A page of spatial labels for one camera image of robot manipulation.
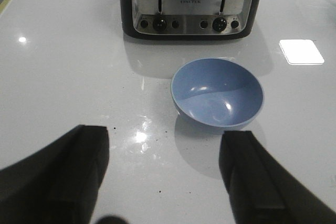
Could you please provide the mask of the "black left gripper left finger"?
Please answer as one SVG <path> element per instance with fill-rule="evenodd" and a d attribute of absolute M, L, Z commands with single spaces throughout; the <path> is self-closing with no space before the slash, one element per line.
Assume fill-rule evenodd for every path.
<path fill-rule="evenodd" d="M 1 223 L 89 223 L 108 162 L 107 128 L 74 127 L 1 169 Z"/>

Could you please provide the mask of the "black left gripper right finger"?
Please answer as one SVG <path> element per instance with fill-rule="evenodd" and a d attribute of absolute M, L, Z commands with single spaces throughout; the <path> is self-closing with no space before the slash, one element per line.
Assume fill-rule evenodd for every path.
<path fill-rule="evenodd" d="M 335 212 L 284 169 L 251 131 L 227 131 L 219 168 L 236 223 L 335 223 Z"/>

